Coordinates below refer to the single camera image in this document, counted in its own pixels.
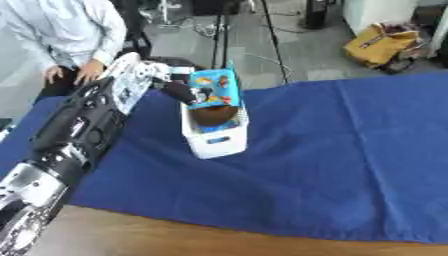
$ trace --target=blue tablecloth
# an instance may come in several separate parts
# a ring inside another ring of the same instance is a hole
[[[72,203],[275,235],[448,243],[447,81],[249,91],[249,148],[215,160],[190,152],[178,103],[150,93]],[[42,102],[0,145],[2,175],[58,102]]]

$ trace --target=wooden table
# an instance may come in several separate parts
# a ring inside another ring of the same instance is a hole
[[[445,256],[448,246],[274,237],[68,206],[29,256]]]

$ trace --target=basket handle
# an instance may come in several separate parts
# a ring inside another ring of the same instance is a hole
[[[226,141],[229,141],[229,140],[230,140],[230,137],[226,136],[226,137],[221,137],[221,138],[217,138],[217,139],[207,140],[207,143],[208,144],[218,144],[218,143],[226,142]]]

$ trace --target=white bin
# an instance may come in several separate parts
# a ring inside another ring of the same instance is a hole
[[[249,116],[246,107],[237,114],[239,126],[227,130],[201,133],[188,111],[188,106],[181,104],[182,133],[187,138],[193,153],[201,159],[210,159],[241,153],[247,148],[247,127]]]

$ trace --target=robotic arm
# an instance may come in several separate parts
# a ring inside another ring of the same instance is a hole
[[[188,105],[209,95],[172,82],[167,65],[141,61],[138,54],[115,61],[63,103],[32,138],[31,156],[0,181],[0,255],[24,255],[33,246],[150,89]]]

